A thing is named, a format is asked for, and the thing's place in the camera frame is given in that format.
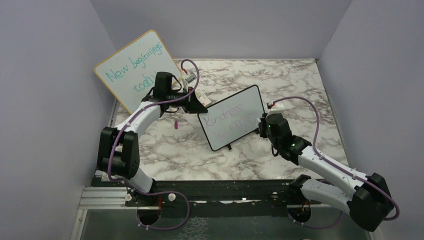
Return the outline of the black-framed whiteboard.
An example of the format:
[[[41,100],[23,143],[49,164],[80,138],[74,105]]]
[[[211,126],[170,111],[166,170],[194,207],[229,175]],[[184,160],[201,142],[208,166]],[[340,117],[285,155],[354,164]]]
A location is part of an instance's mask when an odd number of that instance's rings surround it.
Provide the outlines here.
[[[216,152],[259,128],[265,113],[259,86],[251,85],[206,108],[197,118],[209,147]]]

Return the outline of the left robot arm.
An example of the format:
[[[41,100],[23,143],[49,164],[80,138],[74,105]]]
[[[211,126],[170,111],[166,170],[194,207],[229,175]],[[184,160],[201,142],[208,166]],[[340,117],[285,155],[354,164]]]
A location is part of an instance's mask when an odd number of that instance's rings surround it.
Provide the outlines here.
[[[138,191],[144,205],[157,200],[152,188],[154,179],[140,169],[139,138],[159,120],[169,107],[180,107],[188,114],[205,114],[207,108],[198,100],[194,88],[178,92],[172,89],[174,75],[160,71],[154,87],[142,99],[138,109],[116,127],[104,127],[100,133],[96,167],[112,182],[128,183]]]

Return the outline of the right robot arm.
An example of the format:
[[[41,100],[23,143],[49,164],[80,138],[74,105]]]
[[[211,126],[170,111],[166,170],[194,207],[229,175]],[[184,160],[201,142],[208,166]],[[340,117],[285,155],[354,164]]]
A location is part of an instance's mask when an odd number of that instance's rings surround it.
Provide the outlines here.
[[[385,179],[367,175],[326,157],[309,141],[292,134],[288,121],[280,113],[263,113],[258,123],[259,135],[269,139],[272,154],[309,169],[327,184],[301,175],[289,185],[289,199],[300,204],[313,200],[334,207],[362,229],[373,232],[396,209]]]

